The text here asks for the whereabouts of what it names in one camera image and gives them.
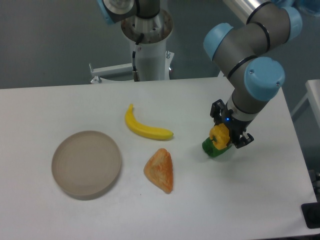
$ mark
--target robotic arm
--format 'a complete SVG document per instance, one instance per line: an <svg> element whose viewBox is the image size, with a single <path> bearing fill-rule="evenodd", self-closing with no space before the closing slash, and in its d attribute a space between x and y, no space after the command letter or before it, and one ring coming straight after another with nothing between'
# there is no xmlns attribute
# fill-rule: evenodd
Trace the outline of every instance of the robotic arm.
<svg viewBox="0 0 320 240"><path fill-rule="evenodd" d="M97 0L108 24L114 24L132 16L152 19L160 12L160 0Z"/></svg>
<svg viewBox="0 0 320 240"><path fill-rule="evenodd" d="M165 79L166 41L173 21L160 8L160 0L97 0L97 3L108 24L121 21L132 53L134 81Z"/></svg>
<svg viewBox="0 0 320 240"><path fill-rule="evenodd" d="M248 125L285 81L285 71L277 61L258 56L299 35L302 19L295 8L278 8L268 0L224 2L246 25L234 29L221 23L204 39L210 59L235 88L226 104L221 99L212 104L210 116L215 125L224 124L228 129L226 146L241 148L254 140L246 133Z"/></svg>

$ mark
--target blue joint cap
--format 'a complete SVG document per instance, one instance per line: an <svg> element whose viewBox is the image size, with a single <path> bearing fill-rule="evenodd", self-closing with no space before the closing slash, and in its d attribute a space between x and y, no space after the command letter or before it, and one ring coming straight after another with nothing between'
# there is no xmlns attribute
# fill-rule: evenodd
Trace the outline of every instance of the blue joint cap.
<svg viewBox="0 0 320 240"><path fill-rule="evenodd" d="M301 33L303 26L302 18L298 10L294 7L285 6L283 9L286 10L290 19L290 35L288 39L288 41L290 41Z"/></svg>
<svg viewBox="0 0 320 240"><path fill-rule="evenodd" d="M111 17L109 16L106 8L105 8L105 5L103 3L104 0L96 0L96 2L98 3L98 6L100 8L100 11L103 15L103 19L106 21L107 24L109 25L112 25L114 24L115 22L111 19Z"/></svg>
<svg viewBox="0 0 320 240"><path fill-rule="evenodd" d="M212 28L208 34L205 36L203 41L203 48L206 51L206 54L214 59L215 53L225 38L225 36L233 29L229 23L220 23L219 25Z"/></svg>
<svg viewBox="0 0 320 240"><path fill-rule="evenodd" d="M285 82L285 71L270 57L258 57L251 61L244 72L244 85L252 97L269 101Z"/></svg>

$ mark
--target round plate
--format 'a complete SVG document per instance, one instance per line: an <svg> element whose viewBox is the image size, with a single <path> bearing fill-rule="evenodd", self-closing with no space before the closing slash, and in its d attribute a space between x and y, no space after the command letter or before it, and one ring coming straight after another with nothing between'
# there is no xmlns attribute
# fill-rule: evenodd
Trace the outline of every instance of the round plate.
<svg viewBox="0 0 320 240"><path fill-rule="evenodd" d="M111 137L98 131L82 131L59 145L51 170L55 181L67 194L90 200L108 190L120 167L121 154Z"/></svg>

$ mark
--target metal bracket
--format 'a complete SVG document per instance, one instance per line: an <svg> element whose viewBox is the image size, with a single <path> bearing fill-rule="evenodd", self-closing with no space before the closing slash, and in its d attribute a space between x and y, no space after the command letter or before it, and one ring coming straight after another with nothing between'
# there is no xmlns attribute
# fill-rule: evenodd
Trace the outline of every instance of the metal bracket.
<svg viewBox="0 0 320 240"><path fill-rule="evenodd" d="M174 52L166 51L164 58L165 58L165 70L164 70L164 80L170 80L169 73L171 73L172 67L171 62L175 56ZM121 65L115 65L115 66L106 66L106 67L100 67L100 68L93 68L92 64L89 63L90 73L92 76L92 79L90 82L92 84L100 84L100 83L110 83L114 82L111 80L106 79L106 81L101 80L101 76L109 76L109 75L116 75L116 74L124 74L124 73L130 73L132 72L132 63L127 64L121 64Z"/></svg>

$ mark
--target toy banana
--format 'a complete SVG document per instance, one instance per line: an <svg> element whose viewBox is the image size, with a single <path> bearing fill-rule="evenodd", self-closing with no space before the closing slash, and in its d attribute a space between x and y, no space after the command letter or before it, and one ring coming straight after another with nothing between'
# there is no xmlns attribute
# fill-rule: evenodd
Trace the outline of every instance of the toy banana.
<svg viewBox="0 0 320 240"><path fill-rule="evenodd" d="M130 104L124 116L125 123L132 132L148 139L167 140L172 138L174 133L168 129L146 126L138 122L134 116L133 108L134 105Z"/></svg>

